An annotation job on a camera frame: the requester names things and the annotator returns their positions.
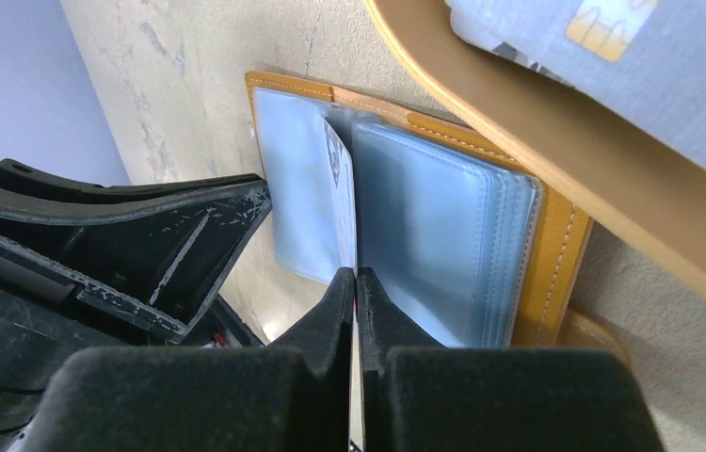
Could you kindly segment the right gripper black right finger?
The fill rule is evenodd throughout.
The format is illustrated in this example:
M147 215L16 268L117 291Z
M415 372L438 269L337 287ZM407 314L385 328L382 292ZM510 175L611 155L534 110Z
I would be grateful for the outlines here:
M358 272L368 451L660 451L630 369L588 348L448 348Z

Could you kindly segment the orange oval tray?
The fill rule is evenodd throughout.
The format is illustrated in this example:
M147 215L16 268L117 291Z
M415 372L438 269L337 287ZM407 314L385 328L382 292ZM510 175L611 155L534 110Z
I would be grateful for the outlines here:
M442 1L369 1L436 101L706 298L706 171L553 80L459 39Z

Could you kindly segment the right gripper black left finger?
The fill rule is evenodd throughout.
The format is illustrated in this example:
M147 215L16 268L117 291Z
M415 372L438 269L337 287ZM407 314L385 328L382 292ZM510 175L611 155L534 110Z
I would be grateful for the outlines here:
M355 276L266 347L92 347L56 372L28 451L346 451Z

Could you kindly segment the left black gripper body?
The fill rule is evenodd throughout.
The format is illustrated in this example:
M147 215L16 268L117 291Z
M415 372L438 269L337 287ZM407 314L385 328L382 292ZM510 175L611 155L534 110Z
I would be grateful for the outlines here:
M212 218L0 218L0 451L89 347L195 345L217 289Z

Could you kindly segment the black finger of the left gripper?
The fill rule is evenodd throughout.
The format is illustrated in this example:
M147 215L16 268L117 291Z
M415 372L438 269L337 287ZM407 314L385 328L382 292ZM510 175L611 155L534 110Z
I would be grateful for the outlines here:
M179 344L217 302L271 198L256 174L101 186L0 161L0 316Z

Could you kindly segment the orange card holder wallet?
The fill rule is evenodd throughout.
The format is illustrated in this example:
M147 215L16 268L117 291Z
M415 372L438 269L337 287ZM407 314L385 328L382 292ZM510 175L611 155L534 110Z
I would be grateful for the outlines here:
M280 266L339 267L329 122L353 165L358 267L448 347L627 348L570 306L592 218L474 130L330 84L245 76Z

